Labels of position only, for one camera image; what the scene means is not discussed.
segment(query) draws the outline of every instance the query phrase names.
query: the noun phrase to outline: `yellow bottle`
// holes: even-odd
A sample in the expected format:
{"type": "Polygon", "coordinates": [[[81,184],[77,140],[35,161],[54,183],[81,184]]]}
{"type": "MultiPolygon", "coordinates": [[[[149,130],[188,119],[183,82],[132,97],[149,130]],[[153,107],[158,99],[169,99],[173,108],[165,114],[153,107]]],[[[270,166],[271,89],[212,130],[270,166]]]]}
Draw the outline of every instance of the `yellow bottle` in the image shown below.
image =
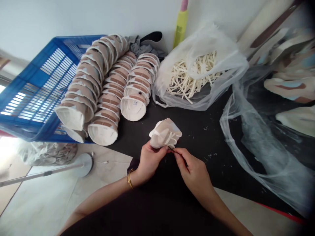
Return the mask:
{"type": "Polygon", "coordinates": [[[176,30],[175,30],[175,36],[174,36],[174,43],[173,43],[173,49],[184,40],[185,31],[186,31],[186,25],[187,25],[187,19],[188,19],[188,0],[183,0],[181,3],[181,8],[178,13],[177,17],[177,23],[176,23],[176,30]]]}

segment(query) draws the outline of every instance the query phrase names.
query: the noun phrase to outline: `pink cap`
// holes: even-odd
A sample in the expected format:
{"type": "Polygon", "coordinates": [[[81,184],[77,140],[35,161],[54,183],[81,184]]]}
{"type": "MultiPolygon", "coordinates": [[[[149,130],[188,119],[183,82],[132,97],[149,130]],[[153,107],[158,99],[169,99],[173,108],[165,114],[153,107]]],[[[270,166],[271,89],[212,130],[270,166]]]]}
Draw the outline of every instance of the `pink cap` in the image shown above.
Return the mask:
{"type": "Polygon", "coordinates": [[[187,10],[187,6],[188,6],[188,0],[183,0],[181,2],[180,11],[186,11],[187,10]]]}

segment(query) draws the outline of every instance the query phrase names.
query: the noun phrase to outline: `red edge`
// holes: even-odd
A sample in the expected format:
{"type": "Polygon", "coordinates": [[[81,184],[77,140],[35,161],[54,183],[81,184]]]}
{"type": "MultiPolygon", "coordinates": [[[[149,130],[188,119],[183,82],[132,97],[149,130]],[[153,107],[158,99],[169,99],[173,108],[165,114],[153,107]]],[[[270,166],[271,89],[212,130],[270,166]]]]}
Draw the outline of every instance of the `red edge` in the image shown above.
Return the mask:
{"type": "Polygon", "coordinates": [[[286,218],[289,218],[290,220],[293,220],[293,221],[295,221],[295,222],[297,222],[297,223],[299,223],[299,224],[302,224],[302,225],[305,225],[305,224],[306,224],[305,220],[303,220],[303,219],[301,219],[301,218],[299,218],[299,217],[296,217],[296,216],[293,216],[293,215],[284,213],[283,211],[276,210],[276,209],[274,209],[274,208],[268,207],[268,206],[263,205],[263,204],[260,204],[260,203],[258,203],[258,204],[259,204],[259,205],[262,205],[263,207],[268,208],[268,209],[270,209],[270,210],[272,210],[272,211],[274,211],[274,212],[276,212],[276,213],[278,213],[278,214],[280,214],[280,215],[283,215],[283,216],[285,216],[286,218]]]}

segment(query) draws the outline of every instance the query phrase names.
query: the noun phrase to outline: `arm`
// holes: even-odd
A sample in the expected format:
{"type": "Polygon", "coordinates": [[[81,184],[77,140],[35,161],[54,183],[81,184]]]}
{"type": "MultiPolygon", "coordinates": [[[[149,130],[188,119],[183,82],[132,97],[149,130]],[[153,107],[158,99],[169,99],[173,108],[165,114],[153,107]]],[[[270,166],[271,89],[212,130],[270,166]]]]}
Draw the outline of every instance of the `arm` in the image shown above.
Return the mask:
{"type": "MultiPolygon", "coordinates": [[[[150,145],[150,142],[147,142],[142,147],[138,169],[131,172],[130,174],[130,180],[133,188],[147,182],[154,175],[159,162],[166,155],[167,151],[167,146],[159,150],[153,149],[150,145]]],[[[82,202],[70,215],[69,219],[58,233],[58,236],[77,221],[81,220],[102,206],[105,206],[106,204],[118,198],[121,194],[130,190],[131,187],[127,178],[128,177],[126,176],[92,193],[92,195],[84,200],[84,202],[82,202]]]]}
{"type": "Polygon", "coordinates": [[[252,236],[248,229],[245,228],[227,208],[214,190],[204,162],[195,158],[185,148],[175,148],[174,155],[185,184],[199,203],[236,235],[252,236]]]}

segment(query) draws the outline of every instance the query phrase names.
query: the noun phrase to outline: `white face mask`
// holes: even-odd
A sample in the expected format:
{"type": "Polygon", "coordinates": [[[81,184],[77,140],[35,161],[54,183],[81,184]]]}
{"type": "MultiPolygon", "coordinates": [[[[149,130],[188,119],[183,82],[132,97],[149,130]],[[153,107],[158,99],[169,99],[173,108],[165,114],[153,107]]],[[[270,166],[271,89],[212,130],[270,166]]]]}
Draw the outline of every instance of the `white face mask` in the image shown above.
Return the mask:
{"type": "Polygon", "coordinates": [[[167,118],[159,121],[149,133],[149,136],[151,138],[150,144],[153,148],[161,148],[163,146],[174,148],[178,139],[182,136],[182,132],[170,118],[167,118]]]}

